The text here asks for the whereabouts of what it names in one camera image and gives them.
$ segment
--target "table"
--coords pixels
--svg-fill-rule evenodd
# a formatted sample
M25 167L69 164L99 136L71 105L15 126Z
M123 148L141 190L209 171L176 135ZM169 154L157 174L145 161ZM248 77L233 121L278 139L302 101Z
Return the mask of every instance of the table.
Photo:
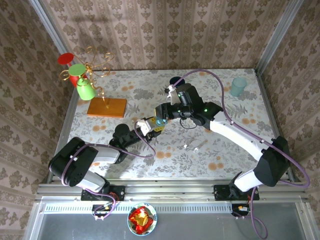
M225 105L230 116L254 131L274 137L268 113L253 69L212 69L224 85ZM189 70L130 70L113 71L110 76L97 78L97 86L104 87L105 95L127 99L124 118L92 117L87 115L89 101L79 99L68 140L80 137L90 143L107 144L115 127L124 123L133 129L134 122L152 117L154 108L168 102L164 89L169 80ZM235 77L244 77L247 86L239 97L230 94ZM185 79L194 85L204 102L221 106L218 81L204 72L193 73ZM233 178L240 171L248 171L257 164L244 149L229 139L204 127L184 129L179 120L169 121L164 131L151 144L156 156L144 159L128 156L120 164L92 165L90 170L106 178ZM128 150L141 155L151 151L142 143Z

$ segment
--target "clear plastic cup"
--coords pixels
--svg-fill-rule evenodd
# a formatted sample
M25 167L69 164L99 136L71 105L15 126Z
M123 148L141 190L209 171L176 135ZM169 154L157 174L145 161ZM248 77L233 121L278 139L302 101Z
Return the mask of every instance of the clear plastic cup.
M247 86L247 81L244 77L236 77L232 81L230 94L234 97L239 97Z

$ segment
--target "floral wallpaper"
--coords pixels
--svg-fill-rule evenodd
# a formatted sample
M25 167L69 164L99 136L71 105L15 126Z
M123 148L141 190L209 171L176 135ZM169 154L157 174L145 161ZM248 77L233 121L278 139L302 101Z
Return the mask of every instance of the floral wallpaper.
M320 226L320 1L305 0L263 73L291 154L311 178L307 193ZM295 171L302 181L301 172Z
M28 1L0 0L0 239L22 239L56 150L73 90L58 56Z
M113 70L255 68L288 2L42 0L71 52Z

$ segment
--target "wooden base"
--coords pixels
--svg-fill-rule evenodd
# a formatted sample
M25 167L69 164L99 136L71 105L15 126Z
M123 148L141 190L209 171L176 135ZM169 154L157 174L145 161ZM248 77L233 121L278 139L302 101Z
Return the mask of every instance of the wooden base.
M94 97L86 114L95 117L123 118L126 105L127 99L105 97L103 100L101 97Z

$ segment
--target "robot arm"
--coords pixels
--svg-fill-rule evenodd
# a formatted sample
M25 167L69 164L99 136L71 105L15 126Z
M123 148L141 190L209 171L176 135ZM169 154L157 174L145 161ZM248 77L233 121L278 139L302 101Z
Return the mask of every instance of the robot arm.
M285 157L232 125L226 119L223 109L213 102L203 102L196 88L191 84L183 84L177 89L173 89L171 86L167 92L170 93L170 96L177 95L178 99L174 98L171 102L159 105L155 109L157 117L166 120L189 118L197 126L203 126L230 139L258 161L254 169L242 175L237 175L235 180L230 183L230 191L233 195L239 196L262 184L274 187L288 169L289 162ZM241 127L250 133L260 135L243 125ZM269 136L261 137L289 154L288 142L283 137L279 136L277 139L272 139Z
M140 126L137 128L137 132L149 143L161 134L166 124L166 120L156 117L143 118L137 123ZM139 141L141 139L136 132L134 130L130 131L126 124L117 125L109 142L110 147L103 144L89 144L73 159L62 182L70 187L77 186L95 193L108 194L109 182L97 173L90 171L90 166L97 163L121 163L128 155L121 150L127 151L127 147ZM72 138L50 161L49 170L62 179L63 172L70 159L85 145L86 143L79 137Z

